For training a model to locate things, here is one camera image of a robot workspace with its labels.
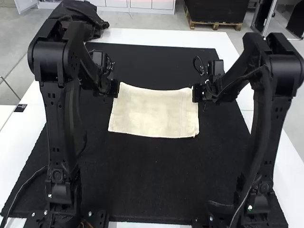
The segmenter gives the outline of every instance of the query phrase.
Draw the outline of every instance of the black cable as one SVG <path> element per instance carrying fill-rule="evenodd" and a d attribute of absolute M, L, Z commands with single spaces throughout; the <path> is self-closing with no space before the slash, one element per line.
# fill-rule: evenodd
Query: black cable
<path fill-rule="evenodd" d="M 197 60 L 200 61 L 200 66 L 199 66 L 199 68 L 196 66 L 196 61 L 197 61 Z M 205 65 L 204 65 L 203 60 L 201 60 L 201 58 L 200 58 L 199 56 L 195 56 L 195 57 L 193 58 L 192 64 L 193 64 L 194 69 L 195 69 L 201 76 L 203 76 L 203 75 L 205 74 Z"/>
<path fill-rule="evenodd" d="M 83 136 L 83 140 L 84 140 L 84 144 L 81 148 L 81 150 L 78 152 L 77 154 L 77 158 L 80 158 L 80 155 L 82 154 L 82 152 L 86 149 L 86 145 L 87 145 L 87 131 L 85 130 L 85 134 Z"/>
<path fill-rule="evenodd" d="M 17 192 L 9 210 L 8 210 L 8 213 L 7 215 L 3 218 L 2 222 L 1 222 L 1 225 L 0 225 L 0 228 L 4 228 L 7 221 L 8 221 L 8 218 L 9 218 L 9 214 L 19 196 L 19 194 L 23 191 L 23 189 L 29 184 L 31 183 L 32 180 L 34 180 L 36 177 L 38 177 L 39 175 L 43 174 L 44 172 L 46 172 L 48 170 L 48 166 L 43 166 L 40 170 L 37 170 L 26 182 L 23 183 L 23 185 L 21 186 L 21 188 L 19 189 L 19 191 Z"/>
<path fill-rule="evenodd" d="M 215 98 L 218 97 L 218 95 L 215 94 L 215 93 L 212 91 L 211 82 L 210 82 L 210 81 L 207 81 L 207 82 L 206 82 L 206 88 L 207 88 L 208 92 L 209 92 L 212 96 L 214 96 Z"/>
<path fill-rule="evenodd" d="M 51 228 L 52 224 L 53 224 L 53 213 L 51 213 L 51 219 L 50 219 L 48 228 Z"/>
<path fill-rule="evenodd" d="M 263 96 L 264 97 L 264 106 L 265 106 L 263 115 L 264 115 L 265 123 L 263 124 L 262 131 L 261 131 L 262 140 L 261 140 L 260 146 L 258 147 L 257 152 L 253 158 L 248 177 L 245 181 L 243 190 L 240 194 L 241 203 L 231 220 L 229 228 L 235 227 L 235 225 L 238 221 L 239 213 L 240 213 L 242 207 L 244 206 L 244 202 L 246 201 L 246 199 L 248 197 L 248 194 L 252 188 L 252 185 L 257 181 L 256 174 L 261 166 L 265 151 L 267 149 L 267 142 L 269 141 L 270 127 L 271 127 L 271 107 L 272 107 L 271 84 L 270 84 L 270 80 L 267 76 L 261 77 L 261 79 L 263 80 L 263 86 L 264 86 L 264 92 L 265 92 L 265 94 Z"/>
<path fill-rule="evenodd" d="M 245 81 L 245 80 L 251 79 L 252 76 L 255 75 L 255 73 L 262 71 L 263 68 L 266 68 L 266 69 L 267 69 L 267 66 L 266 66 L 266 65 L 262 65 L 262 66 L 258 67 L 257 69 L 255 69 L 255 70 L 253 70 L 253 71 L 250 71 L 249 73 L 247 73 L 247 74 L 245 74 L 245 75 L 243 75 L 243 76 L 241 76 L 241 77 L 238 77 L 236 80 L 234 80 L 233 82 L 229 83 L 225 88 L 223 88 L 223 89 L 221 90 L 221 92 L 217 95 L 217 98 L 221 98 L 221 97 L 223 96 L 223 94 L 225 93 L 225 91 L 226 91 L 228 88 L 230 88 L 230 87 L 232 87 L 233 85 L 235 85 L 237 82 L 239 82 L 239 81 Z"/>

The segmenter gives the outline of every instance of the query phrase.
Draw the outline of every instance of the white towel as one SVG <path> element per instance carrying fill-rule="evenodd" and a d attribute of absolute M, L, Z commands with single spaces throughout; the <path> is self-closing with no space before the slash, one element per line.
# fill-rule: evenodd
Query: white towel
<path fill-rule="evenodd" d="M 199 133 L 192 89 L 150 90 L 120 83 L 108 131 L 147 137 L 186 138 Z"/>

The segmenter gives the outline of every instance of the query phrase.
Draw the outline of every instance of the white table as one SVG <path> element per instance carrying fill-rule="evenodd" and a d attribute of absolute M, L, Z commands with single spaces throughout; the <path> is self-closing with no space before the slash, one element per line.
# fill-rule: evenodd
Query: white table
<path fill-rule="evenodd" d="M 15 110 L 15 105 L 3 105 L 0 104 L 0 131 L 2 127 L 5 125 L 7 120 L 9 119 L 10 115 Z"/>
<path fill-rule="evenodd" d="M 228 71 L 238 58 L 238 53 L 225 32 L 111 28 L 104 32 L 102 38 L 94 40 L 94 42 L 215 48 L 218 57 L 224 60 L 225 71 Z M 20 103 L 28 104 L 25 111 L 13 113 L 0 132 L 0 183 L 5 183 L 0 188 L 0 208 L 3 207 L 14 187 L 46 122 L 42 96 L 37 82 L 33 82 Z M 253 91 L 249 85 L 242 90 L 237 103 L 248 128 L 251 130 Z M 303 227 L 304 164 L 284 131 L 281 135 L 275 163 L 274 189 L 289 227 Z M 22 228 L 24 223 L 25 219 L 13 218 L 9 219 L 6 227 Z M 110 227 L 179 228 L 186 226 L 120 222 L 110 223 Z"/>

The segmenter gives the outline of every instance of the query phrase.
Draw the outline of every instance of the black rubber mat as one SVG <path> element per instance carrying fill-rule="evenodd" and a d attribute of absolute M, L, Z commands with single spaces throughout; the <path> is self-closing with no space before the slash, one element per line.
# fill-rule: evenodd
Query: black rubber mat
<path fill-rule="evenodd" d="M 116 62 L 114 77 L 150 89 L 192 86 L 199 75 L 192 59 L 217 59 L 213 49 L 146 47 L 88 43 Z M 81 116 L 88 130 L 80 158 L 82 208 L 105 209 L 110 220 L 190 224 L 206 216 L 205 203 L 233 202 L 249 132 L 236 102 L 199 105 L 199 135 L 186 139 L 148 138 L 107 131 L 113 99 L 81 96 Z M 37 169 L 48 162 L 43 129 L 5 204 Z M 43 209 L 45 176 L 37 178 L 15 206 L 12 216 Z M 282 217 L 280 207 L 274 217 Z"/>

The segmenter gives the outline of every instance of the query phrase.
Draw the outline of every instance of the wooden pallet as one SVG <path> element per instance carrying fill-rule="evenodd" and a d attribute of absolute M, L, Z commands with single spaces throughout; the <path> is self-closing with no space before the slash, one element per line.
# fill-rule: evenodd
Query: wooden pallet
<path fill-rule="evenodd" d="M 186 4 L 184 4 L 184 9 L 186 13 L 186 17 L 190 26 L 190 29 L 195 29 L 195 25 L 212 25 L 213 30 L 218 30 L 219 25 L 230 25 L 234 26 L 236 31 L 240 31 L 242 28 L 242 23 L 228 23 L 228 22 L 203 22 L 203 21 L 193 21 L 189 14 L 188 8 Z"/>

